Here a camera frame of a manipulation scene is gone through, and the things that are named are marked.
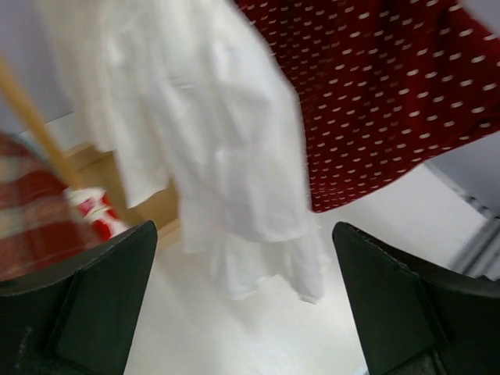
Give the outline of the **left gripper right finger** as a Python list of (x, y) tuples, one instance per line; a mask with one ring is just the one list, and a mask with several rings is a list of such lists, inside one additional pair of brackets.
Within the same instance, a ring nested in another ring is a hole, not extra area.
[(370, 374), (499, 372), (499, 282), (469, 277), (346, 222), (332, 239)]

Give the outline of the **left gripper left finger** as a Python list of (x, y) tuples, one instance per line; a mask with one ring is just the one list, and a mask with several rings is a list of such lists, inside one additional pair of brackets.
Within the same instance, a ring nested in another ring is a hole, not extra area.
[(122, 374), (152, 270), (152, 221), (1, 283), (3, 374)]

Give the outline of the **red plaid garment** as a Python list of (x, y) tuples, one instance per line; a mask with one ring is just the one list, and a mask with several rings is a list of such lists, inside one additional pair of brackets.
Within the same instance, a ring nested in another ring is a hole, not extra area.
[(39, 156), (1, 134), (1, 280), (44, 269), (102, 242), (65, 190)]

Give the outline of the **white red poppy skirt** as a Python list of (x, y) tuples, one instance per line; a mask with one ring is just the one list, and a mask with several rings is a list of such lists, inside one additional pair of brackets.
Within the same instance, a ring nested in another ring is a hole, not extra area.
[(74, 190), (68, 187), (64, 194), (101, 240), (108, 241), (129, 229), (118, 217), (103, 188), (88, 187)]

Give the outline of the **dark red dotted garment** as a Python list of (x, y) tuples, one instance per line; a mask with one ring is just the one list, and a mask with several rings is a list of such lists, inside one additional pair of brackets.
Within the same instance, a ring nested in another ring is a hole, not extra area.
[(298, 93), (315, 213), (499, 129), (499, 39), (457, 1), (239, 1)]

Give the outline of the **wooden clothes rack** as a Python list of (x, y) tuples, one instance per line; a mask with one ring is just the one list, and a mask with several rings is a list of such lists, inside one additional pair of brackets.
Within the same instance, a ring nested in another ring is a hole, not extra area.
[(61, 148), (4, 57), (1, 57), (1, 93), (69, 188), (103, 188), (118, 217), (127, 226), (152, 220), (157, 226), (161, 250), (180, 241), (174, 186), (170, 185), (140, 205), (128, 209), (114, 154), (100, 152), (89, 143), (79, 144), (68, 151)]

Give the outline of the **white ruffled garment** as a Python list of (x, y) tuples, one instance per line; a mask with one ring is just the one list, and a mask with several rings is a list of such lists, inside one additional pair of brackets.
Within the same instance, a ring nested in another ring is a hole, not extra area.
[(232, 299), (283, 277), (323, 297), (298, 98), (229, 1), (40, 1), (78, 127), (127, 204), (174, 183), (184, 248)]

